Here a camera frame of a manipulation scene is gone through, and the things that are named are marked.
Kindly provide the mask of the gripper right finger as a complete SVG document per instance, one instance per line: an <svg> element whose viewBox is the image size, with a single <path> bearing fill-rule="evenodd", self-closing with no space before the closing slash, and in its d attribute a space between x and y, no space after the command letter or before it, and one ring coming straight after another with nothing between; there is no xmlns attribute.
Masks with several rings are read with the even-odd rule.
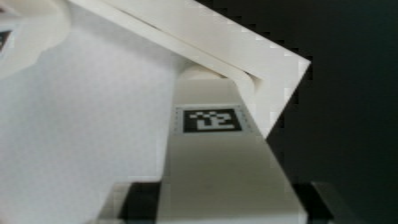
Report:
<svg viewBox="0 0 398 224"><path fill-rule="evenodd" d="M295 183L293 189L307 212L306 224L359 224L338 190L329 183Z"/></svg>

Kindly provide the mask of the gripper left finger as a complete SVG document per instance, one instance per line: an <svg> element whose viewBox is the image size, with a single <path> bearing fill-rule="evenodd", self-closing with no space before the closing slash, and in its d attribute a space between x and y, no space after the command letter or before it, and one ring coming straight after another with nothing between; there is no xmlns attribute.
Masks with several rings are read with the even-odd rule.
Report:
<svg viewBox="0 0 398 224"><path fill-rule="evenodd" d="M160 183L117 183L100 210L100 224L156 224Z"/></svg>

